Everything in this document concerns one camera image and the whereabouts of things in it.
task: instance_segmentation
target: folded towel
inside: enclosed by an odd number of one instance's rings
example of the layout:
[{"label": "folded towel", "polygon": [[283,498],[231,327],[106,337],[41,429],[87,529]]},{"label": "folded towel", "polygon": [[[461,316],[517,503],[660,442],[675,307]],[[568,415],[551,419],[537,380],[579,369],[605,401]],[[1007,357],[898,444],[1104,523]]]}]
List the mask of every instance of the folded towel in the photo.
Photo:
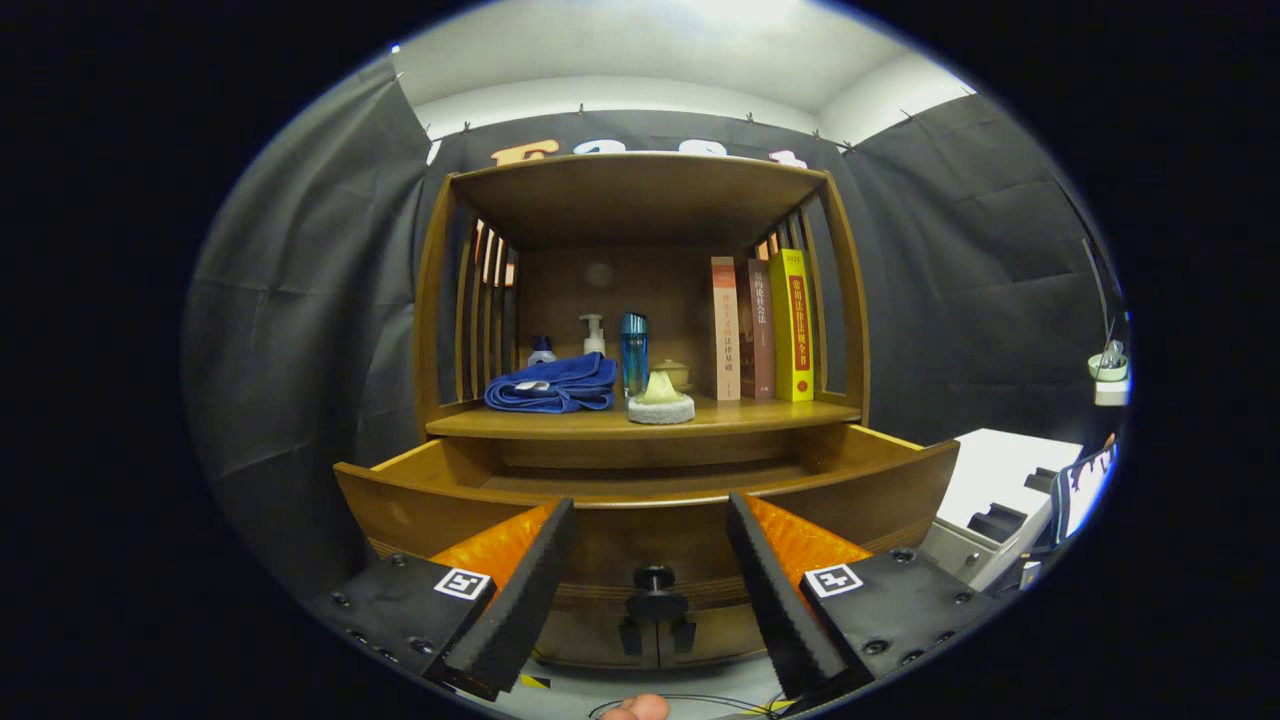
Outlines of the folded towel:
[{"label": "folded towel", "polygon": [[485,405],[513,413],[575,413],[613,407],[618,363],[599,352],[541,363],[503,375],[484,391]]}]

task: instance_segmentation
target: book spine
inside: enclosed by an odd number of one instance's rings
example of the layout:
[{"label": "book spine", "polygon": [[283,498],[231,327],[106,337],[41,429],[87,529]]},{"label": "book spine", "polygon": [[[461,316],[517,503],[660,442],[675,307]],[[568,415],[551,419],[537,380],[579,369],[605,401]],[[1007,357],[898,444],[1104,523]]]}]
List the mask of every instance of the book spine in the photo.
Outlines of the book spine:
[{"label": "book spine", "polygon": [[804,254],[782,249],[769,258],[773,291],[773,341],[777,360],[777,396],[813,400],[813,322],[809,316],[809,282]]},{"label": "book spine", "polygon": [[739,345],[742,350],[742,397],[774,396],[773,296],[769,268],[744,260],[737,273]]},{"label": "book spine", "polygon": [[716,314],[716,348],[712,377],[716,400],[741,400],[742,378],[739,369],[737,283],[732,258],[712,258],[712,309]]}]

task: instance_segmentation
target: white wall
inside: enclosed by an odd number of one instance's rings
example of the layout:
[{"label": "white wall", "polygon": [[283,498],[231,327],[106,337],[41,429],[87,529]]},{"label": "white wall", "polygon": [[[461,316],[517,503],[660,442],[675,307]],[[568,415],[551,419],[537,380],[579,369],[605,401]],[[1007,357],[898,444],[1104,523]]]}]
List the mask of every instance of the white wall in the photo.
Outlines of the white wall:
[{"label": "white wall", "polygon": [[746,119],[812,133],[818,118],[763,97],[689,82],[581,76],[481,87],[413,108],[428,135],[438,138],[462,132],[462,123],[481,126],[557,113],[590,110],[677,110]]},{"label": "white wall", "polygon": [[818,113],[822,137],[858,145],[916,114],[974,92],[959,78],[915,53],[868,72]]}]

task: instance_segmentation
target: black fabric backdrop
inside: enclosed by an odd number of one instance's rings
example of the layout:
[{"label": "black fabric backdrop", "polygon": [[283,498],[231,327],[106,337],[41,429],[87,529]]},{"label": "black fabric backdrop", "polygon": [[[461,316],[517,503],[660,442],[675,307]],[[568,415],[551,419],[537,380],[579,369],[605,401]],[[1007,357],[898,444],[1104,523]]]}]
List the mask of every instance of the black fabric backdrop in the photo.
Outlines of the black fabric backdrop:
[{"label": "black fabric backdrop", "polygon": [[1083,228],[1043,154],[978,96],[845,152],[745,119],[664,111],[527,118],[442,138],[433,154],[388,60],[349,77],[262,151],[228,196],[188,299],[184,398],[215,496],[296,594],[371,550],[332,465],[419,441],[413,290],[445,174],[497,150],[588,140],[676,150],[712,140],[791,150],[836,178],[870,322],[869,425],[920,443],[979,427],[1080,442],[1101,348]]}]

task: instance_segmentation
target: yellow book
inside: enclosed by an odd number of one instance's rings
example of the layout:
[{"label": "yellow book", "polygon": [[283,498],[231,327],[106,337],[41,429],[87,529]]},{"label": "yellow book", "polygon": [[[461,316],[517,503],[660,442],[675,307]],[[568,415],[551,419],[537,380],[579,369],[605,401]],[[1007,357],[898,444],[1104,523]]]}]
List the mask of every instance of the yellow book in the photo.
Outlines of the yellow book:
[{"label": "yellow book", "polygon": [[781,249],[769,258],[773,292],[773,348],[777,352],[777,397],[813,400],[813,322],[804,252]]}]

